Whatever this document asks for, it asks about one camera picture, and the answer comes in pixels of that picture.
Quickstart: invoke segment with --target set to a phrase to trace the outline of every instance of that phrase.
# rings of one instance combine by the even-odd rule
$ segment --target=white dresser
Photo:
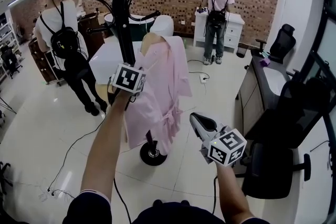
[[[205,24],[208,16],[208,12],[198,13],[195,12],[195,34],[194,34],[194,46],[197,41],[205,42]],[[228,25],[224,36],[224,46],[232,49],[238,48],[240,36],[242,34],[243,25],[245,22],[239,14],[227,13],[226,18]]]

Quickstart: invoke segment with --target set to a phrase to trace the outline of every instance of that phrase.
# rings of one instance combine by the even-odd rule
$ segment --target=sneaker
[[[162,200],[155,200],[153,203],[153,207],[158,207],[163,205],[163,201]]]
[[[92,116],[98,116],[99,110],[95,107],[95,105],[92,103],[90,106],[85,106],[85,111],[88,113],[91,113]]]
[[[183,200],[181,204],[184,206],[190,206],[190,203],[187,200]]]
[[[216,64],[220,65],[222,63],[221,57],[216,57]]]
[[[100,110],[103,111],[103,112],[106,112],[107,103],[102,99],[100,99],[100,100],[96,99],[96,102],[100,105]]]
[[[210,65],[210,59],[204,57],[204,59],[203,59],[203,64],[204,64],[205,66]]]

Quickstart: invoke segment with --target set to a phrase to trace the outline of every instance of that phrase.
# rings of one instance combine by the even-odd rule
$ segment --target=person
[[[60,14],[61,0],[46,0],[47,7],[42,12],[42,18],[45,24],[54,32],[61,30],[62,18]],[[73,89],[78,99],[83,103],[85,110],[91,113],[93,116],[99,114],[99,110],[95,107],[95,104],[91,101],[89,95],[84,89],[82,80],[84,80],[91,93],[96,99],[96,102],[100,105],[102,111],[106,111],[107,104],[97,94],[95,89],[96,79],[92,73],[90,65],[88,63],[88,51],[82,34],[78,31],[77,24],[77,11],[76,5],[79,0],[66,0],[63,1],[64,6],[64,22],[66,27],[71,27],[78,33],[79,48],[80,51],[75,53],[72,59],[61,59],[52,54],[55,66],[56,75],[63,77],[69,86]],[[35,36],[42,52],[47,52],[51,48],[51,37],[53,34],[48,30],[41,17],[37,19],[35,26]]]
[[[212,10],[221,11],[225,8],[226,11],[230,12],[232,5],[235,0],[203,0],[202,5],[208,6],[208,13]],[[213,50],[213,42],[215,38],[215,34],[217,36],[216,42],[216,63],[220,65],[222,63],[222,57],[224,52],[224,34],[225,34],[226,24],[225,23],[208,23],[206,24],[206,32],[205,32],[205,46],[204,46],[204,62],[203,64],[209,65],[212,57]]]
[[[80,194],[71,202],[63,224],[108,223],[112,221],[111,196],[120,150],[125,107],[130,94],[120,91],[92,144],[83,174]],[[249,210],[246,197],[231,167],[217,165],[219,198],[227,224],[266,224]],[[182,203],[162,203],[139,214],[134,224],[151,223],[223,223],[201,208]]]

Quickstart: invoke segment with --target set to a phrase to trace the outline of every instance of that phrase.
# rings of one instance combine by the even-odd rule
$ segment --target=pink cloth
[[[158,149],[166,155],[180,130],[179,96],[191,97],[192,93],[181,37],[164,39],[166,42],[152,44],[145,56],[136,56],[134,66],[142,67],[147,76],[143,92],[126,110],[125,123],[130,148],[143,142],[151,130]]]

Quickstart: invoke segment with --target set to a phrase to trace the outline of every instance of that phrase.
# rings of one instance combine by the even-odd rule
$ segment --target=purple object
[[[270,60],[270,59],[263,59],[263,60],[260,60],[260,64],[261,64],[261,66],[263,66],[263,67],[267,67],[267,66],[269,66],[270,63],[271,63],[271,60]]]

